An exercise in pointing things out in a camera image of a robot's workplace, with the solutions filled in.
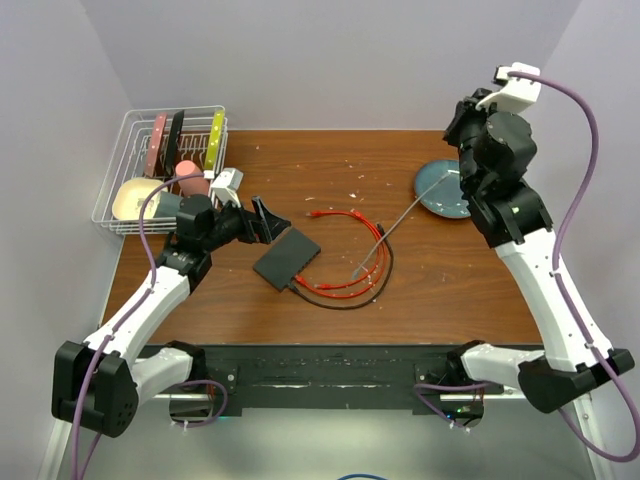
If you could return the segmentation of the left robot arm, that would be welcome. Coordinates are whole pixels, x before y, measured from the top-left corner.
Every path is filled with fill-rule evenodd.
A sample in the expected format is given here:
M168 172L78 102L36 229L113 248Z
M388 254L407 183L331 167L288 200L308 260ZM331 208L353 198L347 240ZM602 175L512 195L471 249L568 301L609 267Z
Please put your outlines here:
M233 242L270 244L291 223L258 196L253 208L232 201L215 209L205 195L182 200L176 229L139 289L83 342L67 341L54 357L52 415L111 438L137 409L175 385L196 392L206 383L204 351L172 341L155 355L140 353L167 316L184 302L212 266L213 251Z

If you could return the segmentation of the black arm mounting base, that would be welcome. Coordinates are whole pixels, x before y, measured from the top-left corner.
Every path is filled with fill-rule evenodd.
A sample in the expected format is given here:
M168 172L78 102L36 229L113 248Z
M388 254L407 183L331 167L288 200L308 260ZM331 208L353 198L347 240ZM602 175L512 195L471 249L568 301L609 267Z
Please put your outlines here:
M248 409L409 410L427 415L417 383L453 385L452 345L205 345L224 414Z

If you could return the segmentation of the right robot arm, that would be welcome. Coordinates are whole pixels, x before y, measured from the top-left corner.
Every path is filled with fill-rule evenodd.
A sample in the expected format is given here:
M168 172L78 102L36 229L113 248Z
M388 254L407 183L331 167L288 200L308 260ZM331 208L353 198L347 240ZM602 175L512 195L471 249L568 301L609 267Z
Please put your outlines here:
M519 389L538 411L551 413L631 370L634 359L615 348L574 300L591 335L586 340L556 283L575 286L552 260L556 235L538 193L523 176L537 152L530 125L479 88L459 101L444 139L459 156L460 188L473 224L507 266L543 341L539 351L493 346L479 340L449 353L448 386L469 392L479 382Z

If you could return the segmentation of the black network switch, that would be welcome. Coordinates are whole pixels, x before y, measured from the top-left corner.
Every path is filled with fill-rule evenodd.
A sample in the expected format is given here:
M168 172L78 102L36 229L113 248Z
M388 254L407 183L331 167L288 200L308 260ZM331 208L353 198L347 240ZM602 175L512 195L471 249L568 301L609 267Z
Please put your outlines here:
M321 247L316 242L291 228L253 265L253 270L282 292L320 252Z

